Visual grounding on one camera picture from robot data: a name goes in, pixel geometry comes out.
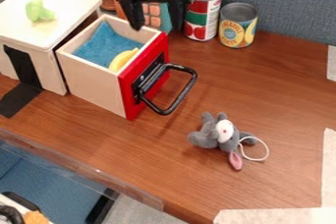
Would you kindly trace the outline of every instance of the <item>yellow can label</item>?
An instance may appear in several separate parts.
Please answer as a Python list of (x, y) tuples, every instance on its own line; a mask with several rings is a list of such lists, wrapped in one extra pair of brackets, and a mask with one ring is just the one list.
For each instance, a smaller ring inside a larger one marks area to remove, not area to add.
[(219, 37), (224, 45), (235, 47), (244, 39), (244, 29), (237, 23), (224, 20), (219, 26)]
[(241, 48), (249, 46), (254, 39), (257, 19), (241, 24), (230, 20), (223, 20), (219, 25), (219, 39), (228, 46)]
[(251, 44), (253, 42), (256, 22), (257, 19), (254, 19), (253, 22), (248, 26), (247, 31), (245, 32), (245, 42), (247, 42), (248, 44)]

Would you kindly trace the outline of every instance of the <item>gray stuffed bunny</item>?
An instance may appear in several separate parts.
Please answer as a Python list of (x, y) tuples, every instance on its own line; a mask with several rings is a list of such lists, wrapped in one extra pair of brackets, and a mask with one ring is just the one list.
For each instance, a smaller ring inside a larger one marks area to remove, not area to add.
[(241, 170), (243, 161), (238, 154), (238, 145), (242, 138), (246, 138), (242, 143), (254, 145), (255, 139), (252, 134), (239, 132), (238, 129), (227, 119), (226, 114), (219, 113), (217, 119), (213, 118), (209, 112), (201, 115), (202, 127), (199, 132), (189, 134), (189, 141), (202, 148), (216, 148), (229, 154), (229, 163), (235, 170)]

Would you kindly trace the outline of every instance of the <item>black tape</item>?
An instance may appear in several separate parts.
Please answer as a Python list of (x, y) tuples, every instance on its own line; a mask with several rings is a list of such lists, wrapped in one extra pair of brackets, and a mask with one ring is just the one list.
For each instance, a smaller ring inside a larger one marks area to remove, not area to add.
[(0, 115), (11, 118), (39, 95), (43, 89), (30, 56), (26, 52), (6, 45), (4, 45), (4, 51), (21, 81), (0, 100)]
[(23, 51), (4, 45), (4, 50), (10, 58), (13, 67), (22, 83), (42, 88), (30, 56)]

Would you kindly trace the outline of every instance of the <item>pink ear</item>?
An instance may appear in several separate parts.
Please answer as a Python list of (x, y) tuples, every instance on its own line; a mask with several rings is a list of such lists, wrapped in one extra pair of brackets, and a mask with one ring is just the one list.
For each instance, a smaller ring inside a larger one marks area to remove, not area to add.
[(240, 171), (243, 168), (242, 158), (235, 151), (229, 153), (229, 163), (237, 171)]

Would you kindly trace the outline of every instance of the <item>can label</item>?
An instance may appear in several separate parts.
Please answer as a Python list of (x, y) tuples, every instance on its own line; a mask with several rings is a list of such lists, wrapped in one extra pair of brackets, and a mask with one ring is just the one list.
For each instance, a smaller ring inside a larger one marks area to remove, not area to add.
[(219, 9), (222, 0), (197, 1), (189, 5), (185, 22), (185, 35), (205, 41), (217, 33)]
[(219, 24), (219, 40), (228, 47), (247, 47), (253, 42), (256, 23), (257, 18), (241, 23), (223, 20)]

